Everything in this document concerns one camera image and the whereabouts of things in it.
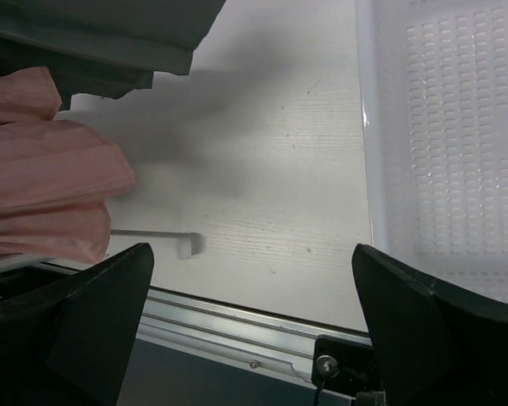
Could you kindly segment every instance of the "dark floor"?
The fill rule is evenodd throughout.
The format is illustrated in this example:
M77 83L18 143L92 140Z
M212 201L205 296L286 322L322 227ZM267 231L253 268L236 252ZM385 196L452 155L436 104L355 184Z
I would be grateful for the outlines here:
M314 391L137 340L118 406L311 406ZM323 394L320 406L346 406Z

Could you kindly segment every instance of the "white surface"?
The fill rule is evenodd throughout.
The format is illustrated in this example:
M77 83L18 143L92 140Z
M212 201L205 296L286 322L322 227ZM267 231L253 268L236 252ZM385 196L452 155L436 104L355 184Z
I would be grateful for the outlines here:
M508 1L358 7L376 245L508 302Z
M156 287L365 330L351 253L370 242L353 0L229 0L190 76L61 114L116 140L138 186L113 227L193 232Z

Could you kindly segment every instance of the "screw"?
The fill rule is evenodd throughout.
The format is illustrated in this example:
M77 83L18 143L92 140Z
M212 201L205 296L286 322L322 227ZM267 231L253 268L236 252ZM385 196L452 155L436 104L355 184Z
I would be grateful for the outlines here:
M333 378L339 374L339 363L329 355L320 355L315 366L318 373L326 378Z
M326 372L330 372L331 371L331 364L329 363L329 361L325 361L322 365L322 369Z

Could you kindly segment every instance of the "hanging clothes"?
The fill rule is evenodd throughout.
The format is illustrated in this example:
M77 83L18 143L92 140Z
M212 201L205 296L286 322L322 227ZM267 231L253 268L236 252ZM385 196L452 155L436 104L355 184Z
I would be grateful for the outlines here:
M110 238L104 199L135 175L94 129L50 121L60 104L47 68L0 78L0 255L94 263Z
M189 73L224 2L0 0L0 75L48 66L64 107L150 88L154 71Z

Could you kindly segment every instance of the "white tabletop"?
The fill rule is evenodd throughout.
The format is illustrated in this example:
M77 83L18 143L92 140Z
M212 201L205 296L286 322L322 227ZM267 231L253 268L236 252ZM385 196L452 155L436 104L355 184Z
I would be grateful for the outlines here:
M228 0L191 74L62 114L124 149L113 227L193 232L152 284L366 330L351 253L371 241L354 0Z

